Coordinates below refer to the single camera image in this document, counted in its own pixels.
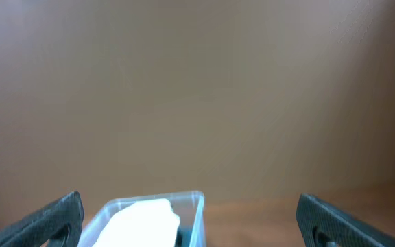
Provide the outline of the cream cloth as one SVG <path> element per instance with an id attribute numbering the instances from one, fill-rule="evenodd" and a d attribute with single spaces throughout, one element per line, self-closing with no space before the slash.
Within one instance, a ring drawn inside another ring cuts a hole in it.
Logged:
<path id="1" fill-rule="evenodd" d="M 168 199 L 135 202 L 114 214 L 94 247 L 174 247 L 180 217 Z"/>

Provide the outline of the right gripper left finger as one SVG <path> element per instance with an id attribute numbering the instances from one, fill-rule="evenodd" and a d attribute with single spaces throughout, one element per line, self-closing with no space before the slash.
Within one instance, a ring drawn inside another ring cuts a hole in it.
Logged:
<path id="1" fill-rule="evenodd" d="M 77 191 L 72 191 L 1 229 L 0 247 L 76 247 L 83 220 L 82 199 Z"/>

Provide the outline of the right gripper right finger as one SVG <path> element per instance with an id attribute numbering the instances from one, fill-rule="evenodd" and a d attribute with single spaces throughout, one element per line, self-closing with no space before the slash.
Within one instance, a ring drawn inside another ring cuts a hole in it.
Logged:
<path id="1" fill-rule="evenodd" d="M 303 193 L 296 221 L 306 247 L 395 247 L 395 238 L 322 199 Z"/>

